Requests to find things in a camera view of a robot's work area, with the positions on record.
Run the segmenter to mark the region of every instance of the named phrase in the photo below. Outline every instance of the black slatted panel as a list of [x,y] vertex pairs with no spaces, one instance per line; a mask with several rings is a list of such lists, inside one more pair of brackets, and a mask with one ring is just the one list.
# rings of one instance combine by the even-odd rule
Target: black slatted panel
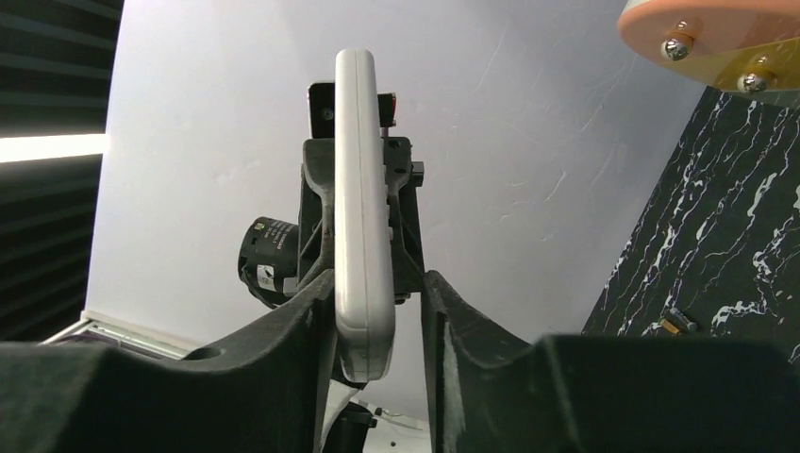
[[0,340],[41,340],[78,319],[101,160],[0,165]]
[[122,7],[0,1],[0,137],[105,130]]

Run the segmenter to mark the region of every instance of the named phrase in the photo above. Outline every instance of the black cylindrical motor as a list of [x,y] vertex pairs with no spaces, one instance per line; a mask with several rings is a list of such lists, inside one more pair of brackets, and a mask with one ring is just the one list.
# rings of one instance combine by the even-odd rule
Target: black cylindrical motor
[[250,294],[274,309],[297,291],[297,225],[259,217],[239,252],[239,279]]

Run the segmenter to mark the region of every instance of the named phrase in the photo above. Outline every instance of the white table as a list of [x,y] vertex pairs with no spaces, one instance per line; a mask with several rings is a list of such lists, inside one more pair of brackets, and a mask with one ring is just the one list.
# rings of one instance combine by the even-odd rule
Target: white table
[[[259,215],[296,222],[306,87],[366,47],[425,162],[425,261],[528,341],[579,331],[702,87],[618,39],[622,0],[127,0],[87,309],[191,344],[267,309]],[[426,419],[419,306],[361,396]]]

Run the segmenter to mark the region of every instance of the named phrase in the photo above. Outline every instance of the silver dome nut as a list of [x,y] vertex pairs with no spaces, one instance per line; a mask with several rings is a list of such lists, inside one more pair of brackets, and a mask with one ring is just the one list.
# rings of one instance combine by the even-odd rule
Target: silver dome nut
[[771,77],[757,73],[749,73],[739,77],[737,88],[744,94],[758,94],[770,88]]
[[675,33],[661,43],[661,56],[669,61],[681,61],[689,56],[693,46],[694,40],[691,36]]

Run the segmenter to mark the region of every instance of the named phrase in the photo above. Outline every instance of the fluorescent light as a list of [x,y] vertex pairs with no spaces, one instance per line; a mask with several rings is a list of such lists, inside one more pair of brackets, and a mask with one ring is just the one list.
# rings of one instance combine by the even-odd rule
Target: fluorescent light
[[13,137],[0,139],[0,163],[88,156],[107,150],[106,134]]

